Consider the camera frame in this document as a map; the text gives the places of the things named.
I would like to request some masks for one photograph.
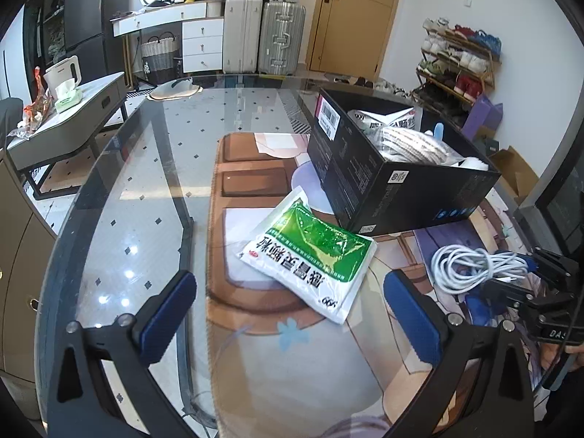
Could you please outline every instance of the silver suitcase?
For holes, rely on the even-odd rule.
[[[262,0],[226,0],[223,21],[223,72],[256,72]]]
[[[288,1],[264,4],[259,43],[258,70],[288,76],[294,74],[300,56],[306,8]]]

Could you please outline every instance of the red shoe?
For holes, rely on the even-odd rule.
[[[469,79],[466,85],[466,90],[464,91],[463,97],[473,104],[477,101],[477,97],[483,93],[483,86],[477,80]]]
[[[456,85],[454,86],[454,91],[457,94],[463,96],[464,93],[466,92],[466,88],[470,83],[471,83],[470,77],[459,74],[458,77],[456,78]]]
[[[468,39],[469,37],[474,36],[476,33],[471,28],[468,28],[466,26],[460,26],[459,24],[457,24],[456,26],[454,26],[454,34],[464,39]]]

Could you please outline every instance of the beige cabinet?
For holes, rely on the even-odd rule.
[[[0,150],[0,376],[32,419],[34,324],[55,238]]]

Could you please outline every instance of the white suitcase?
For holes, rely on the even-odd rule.
[[[226,0],[223,26],[223,72],[256,72],[262,0]]]

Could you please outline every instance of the door frame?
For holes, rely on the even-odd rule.
[[[375,71],[375,79],[379,78],[379,72],[381,71],[381,65],[383,59],[385,58],[385,51],[387,50],[387,43],[389,42],[389,37],[391,35],[391,30],[393,28],[393,21],[395,20],[395,14],[398,9],[399,0],[393,0],[393,5],[391,8],[391,14],[389,15],[389,21],[387,22],[387,30],[385,32],[385,41],[383,42],[383,48],[379,54],[379,60],[377,61],[377,69]],[[316,40],[316,30],[318,29],[318,21],[320,20],[320,11],[322,10],[323,0],[316,0],[314,4],[314,12],[312,14],[312,25],[310,26],[310,36],[308,38],[308,48],[306,51],[306,69],[311,70],[310,64],[312,64],[312,56],[314,55],[314,42]]]

